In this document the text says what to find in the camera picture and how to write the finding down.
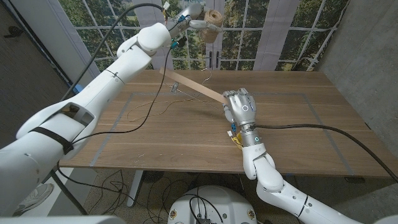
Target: table leg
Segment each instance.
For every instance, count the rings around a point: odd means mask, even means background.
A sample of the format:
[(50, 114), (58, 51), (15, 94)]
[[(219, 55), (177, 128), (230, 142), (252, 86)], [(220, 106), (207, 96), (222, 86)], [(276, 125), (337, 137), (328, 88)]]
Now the table leg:
[(143, 170), (136, 170), (136, 173), (134, 174), (134, 178), (132, 180), (129, 192), (129, 196), (132, 197), (134, 200), (132, 200), (131, 198), (127, 199), (127, 206), (130, 208), (133, 207), (136, 202), (143, 172), (144, 172)]

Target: window pane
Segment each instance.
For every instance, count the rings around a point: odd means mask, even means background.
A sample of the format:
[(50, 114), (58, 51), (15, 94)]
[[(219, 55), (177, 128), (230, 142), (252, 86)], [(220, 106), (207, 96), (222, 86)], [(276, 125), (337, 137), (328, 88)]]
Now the window pane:
[(190, 61), (191, 70), (202, 70), (206, 67), (205, 61)]
[(237, 62), (221, 62), (220, 70), (235, 70)]
[(316, 58), (318, 61), (321, 60), (321, 58), (323, 57), (323, 54), (325, 53), (326, 48), (328, 47), (331, 39), (333, 38), (334, 33), (330, 36), (330, 38), (328, 39), (328, 42), (326, 43), (326, 45), (324, 46), (324, 48), (322, 49), (321, 53), (319, 54), (318, 58)]
[(289, 30), (279, 60), (297, 60), (310, 31)]
[(301, 0), (294, 14), (291, 27), (311, 28), (321, 3), (321, 0)]
[(74, 26), (93, 26), (88, 11), (81, 0), (60, 0), (60, 4)]
[(241, 55), (239, 59), (256, 59), (261, 32), (261, 30), (243, 32)]
[(325, 41), (328, 32), (313, 32), (302, 57), (314, 58)]
[(264, 27), (269, 0), (250, 0), (245, 27)]
[(202, 4), (202, 5), (206, 5), (206, 0), (183, 0), (183, 7), (186, 8), (192, 4)]
[[(89, 53), (92, 56), (93, 53), (95, 52), (95, 49), (97, 49), (98, 45), (100, 44), (100, 42), (102, 40), (100, 33), (98, 32), (97, 29), (76, 30), (76, 31), (79, 33), (80, 38), (85, 43), (87, 50), (89, 51)], [(104, 44), (102, 46), (102, 48), (99, 50), (96, 58), (110, 57), (110, 56), (111, 56), (111, 54), (109, 53), (109, 51), (107, 50), (107, 48)]]
[(222, 57), (227, 59), (237, 59), (239, 44), (241, 41), (241, 31), (224, 31)]
[(325, 6), (319, 16), (316, 28), (331, 28), (333, 27), (341, 14), (341, 11), (346, 6), (348, 0), (326, 1)]
[(183, 47), (176, 47), (171, 51), (173, 58), (187, 58), (187, 45)]
[(202, 59), (206, 57), (206, 44), (199, 38), (197, 30), (187, 30), (188, 32), (188, 46), (189, 57), (195, 59)]
[(86, 0), (95, 21), (99, 26), (111, 26), (115, 21), (106, 0)]
[(226, 0), (224, 12), (224, 27), (243, 27), (245, 0)]
[(175, 70), (188, 69), (188, 60), (173, 60)]
[(301, 60), (296, 67), (294, 68), (295, 71), (307, 71), (307, 68), (310, 66), (311, 62), (307, 59)]
[(146, 70), (153, 70), (154, 69), (154, 66), (152, 65), (152, 63), (150, 63), (149, 65), (148, 65), (148, 67), (147, 68), (145, 68)]
[(291, 71), (293, 65), (291, 62), (278, 62), (275, 71)]
[(238, 70), (253, 70), (254, 62), (240, 61)]
[(114, 62), (113, 59), (104, 59), (96, 61), (95, 64), (97, 65), (100, 72), (108, 68)]
[[(100, 29), (100, 31), (105, 36), (108, 29)], [(112, 30), (112, 33), (106, 39), (106, 43), (108, 43), (108, 46), (111, 49), (113, 55), (116, 56), (118, 48), (123, 43), (123, 37), (122, 34), (120, 33), (120, 30), (119, 29)]]
[[(116, 16), (120, 16), (128, 7), (133, 6), (134, 4), (132, 3), (131, 0), (109, 0), (114, 14)], [(123, 17), (120, 21), (122, 26), (130, 26), (130, 27), (139, 27), (139, 23), (137, 20), (136, 13), (134, 13), (134, 10), (131, 10), (127, 13), (125, 17)]]
[(123, 34), (126, 39), (130, 39), (138, 34), (139, 29), (123, 29)]

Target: black strap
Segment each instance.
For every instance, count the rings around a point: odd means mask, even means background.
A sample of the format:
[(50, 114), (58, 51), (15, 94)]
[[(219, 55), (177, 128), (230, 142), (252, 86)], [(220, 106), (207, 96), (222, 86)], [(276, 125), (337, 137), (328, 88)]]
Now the black strap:
[(31, 131), (40, 133), (40, 134), (44, 134), (45, 136), (48, 136), (54, 140), (56, 140), (57, 142), (59, 142), (62, 146), (63, 146), (63, 154), (66, 155), (68, 154), (68, 152), (70, 152), (71, 150), (73, 150), (73, 144), (71, 142), (69, 142), (68, 140), (66, 140), (65, 138), (63, 138), (62, 136), (58, 135), (57, 133), (54, 133), (48, 129), (42, 128), (42, 127), (36, 127), (34, 129), (32, 129)]

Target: wooden stick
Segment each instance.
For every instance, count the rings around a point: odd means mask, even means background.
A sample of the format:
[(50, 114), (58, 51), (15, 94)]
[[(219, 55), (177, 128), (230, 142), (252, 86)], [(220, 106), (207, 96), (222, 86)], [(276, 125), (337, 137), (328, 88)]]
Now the wooden stick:
[[(159, 72), (161, 74), (163, 74), (164, 73), (164, 67), (161, 67)], [(224, 103), (224, 104), (228, 105), (228, 101), (226, 100), (226, 98), (223, 95), (221, 95), (221, 94), (217, 93), (216, 91), (213, 91), (213, 90), (211, 90), (211, 89), (209, 89), (209, 88), (207, 88), (207, 87), (205, 87), (205, 86), (203, 86), (203, 85), (201, 85), (199, 83), (196, 83), (196, 82), (192, 81), (189, 78), (185, 78), (182, 75), (180, 75), (180, 74), (178, 74), (176, 72), (173, 72), (173, 71), (171, 71), (171, 70), (169, 70), (167, 68), (166, 68), (165, 76), (175, 80), (176, 82), (184, 84), (187, 87), (189, 87), (189, 88), (191, 88), (193, 90), (196, 90), (196, 91), (198, 91), (198, 92), (200, 92), (200, 93), (202, 93), (202, 94), (204, 94), (204, 95), (206, 95), (206, 96), (208, 96), (208, 97), (210, 97), (210, 98), (212, 98), (212, 99), (214, 99), (216, 101), (219, 101), (220, 103)]]

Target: black cable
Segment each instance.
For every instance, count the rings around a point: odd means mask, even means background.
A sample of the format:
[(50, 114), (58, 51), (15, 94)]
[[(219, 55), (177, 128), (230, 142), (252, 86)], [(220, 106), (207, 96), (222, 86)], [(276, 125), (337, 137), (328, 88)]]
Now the black cable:
[(160, 212), (159, 212), (158, 216), (155, 217), (155, 218), (157, 218), (157, 222), (153, 219), (153, 217), (151, 217), (151, 215), (150, 215), (150, 213), (149, 213), (149, 197), (150, 197), (150, 193), (152, 192), (152, 188), (154, 187), (154, 185), (155, 185), (156, 183), (157, 183), (157, 182), (152, 183), (152, 185), (150, 186), (150, 188), (149, 188), (149, 193), (148, 193), (148, 197), (147, 197), (147, 211), (148, 211), (149, 218), (152, 220), (153, 223), (159, 223), (159, 218), (160, 218), (160, 217), (159, 217), (159, 216), (160, 216)]
[(120, 177), (121, 177), (121, 179), (122, 179), (122, 182), (120, 182), (120, 181), (110, 181), (109, 183), (110, 184), (112, 184), (114, 187), (116, 187), (116, 188), (118, 188), (117, 186), (116, 186), (116, 184), (121, 184), (122, 185), (122, 189), (119, 189), (119, 191), (120, 191), (120, 193), (119, 193), (119, 197), (118, 197), (118, 202), (117, 202), (117, 206), (116, 207), (114, 207), (114, 208), (112, 208), (111, 209), (111, 207), (109, 208), (109, 210), (107, 210), (107, 211), (105, 211), (104, 213), (103, 213), (103, 215), (104, 214), (106, 214), (106, 213), (108, 213), (108, 212), (110, 212), (110, 211), (112, 211), (112, 215), (115, 213), (115, 211), (116, 211), (116, 209), (118, 209), (125, 201), (126, 201), (126, 199), (127, 199), (127, 197), (125, 196), (124, 197), (124, 199), (123, 199), (123, 201), (122, 202), (120, 202), (120, 199), (121, 199), (121, 197), (122, 197), (122, 192), (123, 192), (123, 188), (124, 187), (126, 187), (126, 194), (128, 194), (129, 193), (129, 188), (128, 188), (128, 186), (124, 183), (124, 178), (123, 178), (123, 172), (122, 172), (122, 170), (120, 170)]
[(124, 193), (124, 192), (120, 192), (120, 191), (117, 191), (117, 190), (112, 190), (112, 189), (109, 189), (109, 188), (107, 188), (107, 187), (100, 187), (100, 186), (97, 186), (97, 185), (86, 184), (86, 183), (82, 183), (82, 182), (73, 180), (72, 178), (68, 177), (67, 175), (65, 175), (65, 174), (60, 170), (59, 165), (57, 165), (57, 170), (58, 170), (58, 172), (59, 172), (61, 175), (64, 176), (64, 178), (66, 178), (66, 179), (72, 181), (72, 182), (75, 183), (75, 184), (85, 185), (85, 186), (89, 186), (89, 187), (96, 187), (96, 188), (99, 188), (99, 189), (104, 189), (104, 190), (108, 190), (108, 191), (115, 192), (115, 193), (121, 193), (121, 194), (123, 194), (123, 195), (129, 197), (131, 200), (133, 200), (133, 201), (134, 201), (135, 203), (137, 203), (138, 205), (140, 205), (140, 206), (142, 206), (142, 207), (144, 207), (144, 208), (147, 208), (145, 205), (143, 205), (143, 204), (141, 204), (141, 203), (135, 201), (130, 195), (128, 195), (128, 194), (126, 194), (126, 193)]
[[(167, 66), (167, 58), (169, 57), (170, 51), (171, 51), (171, 48), (169, 49), (169, 51), (167, 52), (167, 55), (166, 55), (165, 67)], [(89, 134), (89, 135), (87, 135), (87, 136), (85, 136), (85, 137), (82, 137), (82, 138), (80, 138), (80, 139), (77, 139), (77, 140), (73, 141), (72, 144), (75, 144), (75, 143), (78, 142), (78, 141), (81, 141), (81, 140), (83, 140), (83, 139), (85, 139), (85, 138), (88, 138), (88, 137), (91, 137), (91, 136), (95, 136), (95, 135), (98, 135), (98, 134), (125, 134), (125, 133), (130, 133), (130, 132), (133, 132), (133, 131), (135, 131), (135, 130), (141, 128), (142, 125), (144, 125), (144, 123), (147, 121), (147, 119), (148, 119), (148, 117), (149, 117), (149, 113), (150, 113), (150, 111), (151, 111), (151, 109), (152, 109), (152, 106), (154, 105), (155, 100), (156, 100), (157, 96), (159, 95), (160, 89), (162, 88), (162, 85), (163, 85), (163, 81), (164, 81), (165, 74), (166, 74), (166, 69), (165, 69), (164, 72), (163, 72), (162, 81), (161, 81), (161, 83), (160, 83), (159, 89), (157, 90), (157, 93), (156, 93), (156, 95), (155, 95), (155, 98), (154, 98), (154, 100), (152, 101), (152, 103), (150, 104), (150, 107), (149, 107), (147, 116), (145, 117), (144, 121), (143, 121), (138, 127), (134, 128), (134, 129), (132, 129), (132, 130), (129, 130), (129, 131), (103, 131), (103, 132), (98, 132), (98, 133), (94, 133), (94, 134)]]
[[(118, 195), (118, 197), (116, 198), (116, 200), (113, 202), (113, 204), (112, 204), (107, 210), (105, 210), (105, 211), (102, 213), (102, 215), (104, 215), (104, 214), (106, 214), (106, 213), (108, 213), (108, 212), (110, 212), (110, 211), (113, 211), (113, 212), (114, 212), (117, 208), (120, 207), (120, 205), (121, 205), (121, 204), (126, 200), (126, 198), (127, 198), (127, 197), (125, 197), (124, 200), (123, 200), (122, 202), (120, 202), (120, 199), (121, 199), (121, 196), (122, 196), (122, 193), (121, 193), (121, 192), (123, 191), (123, 188), (124, 188), (124, 187), (126, 187), (126, 189), (127, 189), (127, 192), (126, 192), (126, 193), (128, 194), (128, 186), (124, 183), (122, 170), (118, 170), (118, 171), (114, 172), (113, 174), (107, 176), (107, 178), (105, 178), (104, 181), (102, 182), (101, 186), (104, 187), (105, 182), (106, 182), (109, 178), (111, 178), (113, 175), (115, 175), (115, 174), (117, 174), (117, 173), (120, 173), (122, 182), (120, 182), (120, 181), (110, 181), (109, 183), (110, 183), (113, 187), (115, 187), (115, 188), (118, 190), (119, 195)], [(116, 186), (116, 184), (121, 184), (121, 185), (122, 185), (122, 189), (119, 189), (119, 188)], [(103, 198), (103, 189), (101, 189), (101, 196), (99, 197), (99, 199), (97, 200), (97, 202), (92, 206), (92, 208), (91, 208), (91, 210), (88, 212), (88, 214), (90, 214), (90, 213), (93, 211), (93, 209), (94, 209), (94, 208), (96, 207), (96, 205), (101, 201), (102, 198)]]
[(330, 131), (336, 131), (337, 133), (340, 133), (340, 134), (346, 136), (347, 138), (351, 139), (356, 144), (361, 146), (398, 183), (398, 177), (393, 173), (393, 171), (390, 170), (390, 168), (388, 168), (388, 166), (385, 165), (385, 163), (383, 163), (383, 161), (381, 161), (380, 158), (377, 157), (377, 155), (375, 155), (375, 153), (372, 152), (372, 150), (370, 150), (368, 147), (366, 147), (360, 140), (356, 139), (354, 136), (352, 136), (352, 135), (348, 134), (347, 132), (340, 130), (338, 128), (334, 128), (334, 127), (330, 127), (330, 126), (326, 126), (326, 125), (320, 125), (320, 124), (291, 124), (291, 125), (282, 125), (282, 126), (269, 126), (269, 125), (255, 124), (254, 127), (255, 128), (267, 128), (267, 129), (321, 128), (321, 129), (327, 129)]
[(169, 31), (170, 30), (172, 30), (172, 29), (174, 29), (174, 27), (177, 25), (177, 24), (179, 24), (180, 22), (177, 22), (176, 24), (174, 24), (174, 26), (171, 28), (171, 29), (169, 29)]
[(99, 43), (99, 46), (97, 47), (97, 49), (95, 49), (93, 56), (91, 56), (90, 61), (88, 61), (88, 63), (86, 64), (86, 66), (84, 67), (84, 69), (80, 72), (79, 77), (76, 81), (73, 82), (73, 84), (69, 87), (68, 91), (64, 94), (64, 96), (61, 98), (61, 101), (65, 100), (69, 93), (74, 89), (74, 87), (77, 85), (77, 83), (81, 80), (81, 78), (83, 77), (83, 75), (86, 73), (86, 71), (88, 70), (88, 67), (90, 67), (91, 63), (94, 62), (95, 57), (97, 56), (98, 52), (100, 51), (102, 45), (104, 45), (105, 40), (108, 38), (108, 36), (110, 35), (110, 33), (112, 32), (112, 30), (117, 26), (117, 24), (120, 22), (120, 20), (131, 10), (137, 9), (138, 7), (143, 7), (143, 6), (152, 6), (152, 7), (156, 7), (158, 9), (160, 9), (163, 12), (163, 7), (162, 6), (158, 6), (156, 4), (152, 4), (152, 3), (142, 3), (142, 4), (136, 4), (133, 5), (131, 7), (128, 7), (117, 19), (116, 21), (112, 24), (111, 28), (109, 28), (109, 30), (107, 31), (107, 33), (105, 34), (104, 38), (102, 38), (102, 41)]
[[(186, 184), (187, 186), (189, 186), (188, 183), (186, 183), (186, 182), (183, 181), (183, 180), (175, 180), (175, 181), (171, 182), (171, 183), (164, 189), (163, 194), (162, 194), (162, 205), (163, 205), (164, 210), (166, 211), (167, 214), (169, 214), (170, 211), (167, 211), (165, 202), (166, 202), (167, 198), (169, 197), (169, 193), (170, 193), (170, 191), (171, 191), (171, 186), (172, 186), (174, 183), (177, 183), (177, 182), (183, 182), (184, 184)], [(168, 188), (170, 188), (170, 190), (169, 190), (169, 192), (168, 192), (166, 198), (164, 198), (164, 193), (166, 192), (166, 190), (167, 190)]]
[(62, 181), (59, 179), (57, 174), (55, 173), (54, 170), (50, 171), (51, 177), (54, 179), (55, 183), (61, 188), (62, 192), (70, 199), (70, 201), (76, 206), (77, 209), (79, 209), (80, 213), (82, 215), (88, 215), (86, 210), (81, 206), (81, 204), (78, 202), (78, 200), (70, 193), (70, 191), (66, 188), (66, 186), (62, 183)]
[(148, 220), (150, 220), (150, 219), (152, 219), (152, 218), (156, 218), (156, 217), (149, 217), (149, 218), (145, 219), (145, 220), (142, 222), (142, 224), (144, 224), (145, 222), (147, 222)]
[(195, 218), (195, 220), (197, 221), (197, 223), (198, 223), (198, 224), (201, 224), (201, 221), (199, 221), (198, 217), (195, 215), (195, 212), (194, 212), (193, 209), (192, 209), (191, 201), (192, 201), (192, 199), (194, 199), (194, 198), (195, 198), (195, 197), (192, 197), (192, 198), (189, 200), (189, 209), (191, 210), (191, 213), (192, 213), (193, 217)]
[[(199, 187), (197, 187), (197, 196), (199, 196)], [(198, 198), (198, 209), (199, 209), (199, 214), (200, 214), (200, 216), (201, 216), (199, 198)]]
[[(108, 180), (110, 177), (112, 177), (114, 174), (117, 174), (120, 170), (114, 172), (113, 174), (107, 176), (107, 178), (104, 179), (104, 181), (102, 181), (101, 187), (104, 187), (104, 184), (106, 182), (106, 180)], [(88, 212), (88, 214), (90, 214), (93, 209), (97, 206), (97, 204), (101, 201), (101, 199), (103, 198), (103, 189), (101, 189), (101, 196), (99, 196), (99, 199), (97, 200), (97, 202), (92, 206), (92, 208), (90, 209), (90, 211)]]
[(209, 205), (211, 205), (211, 206), (214, 208), (214, 210), (216, 210), (216, 212), (217, 212), (217, 214), (218, 214), (218, 216), (219, 216), (221, 222), (224, 223), (223, 218), (221, 217), (221, 215), (220, 215), (219, 211), (217, 210), (217, 208), (216, 208), (211, 202), (209, 202), (207, 199), (205, 199), (205, 198), (203, 198), (203, 197), (200, 197), (200, 196), (197, 196), (197, 195), (194, 195), (194, 194), (185, 194), (185, 195), (183, 195), (183, 196), (186, 196), (186, 195), (192, 195), (192, 196), (194, 196), (194, 197), (192, 197), (192, 198), (189, 200), (189, 207), (190, 207), (190, 209), (191, 209), (191, 213), (192, 213), (193, 217), (195, 218), (195, 220), (196, 220), (198, 223), (200, 223), (200, 222), (199, 222), (198, 218), (196, 217), (195, 213), (193, 212), (192, 204), (191, 204), (192, 199), (197, 198), (197, 197), (200, 198), (200, 199), (202, 199), (202, 200), (205, 200), (207, 203), (209, 203)]

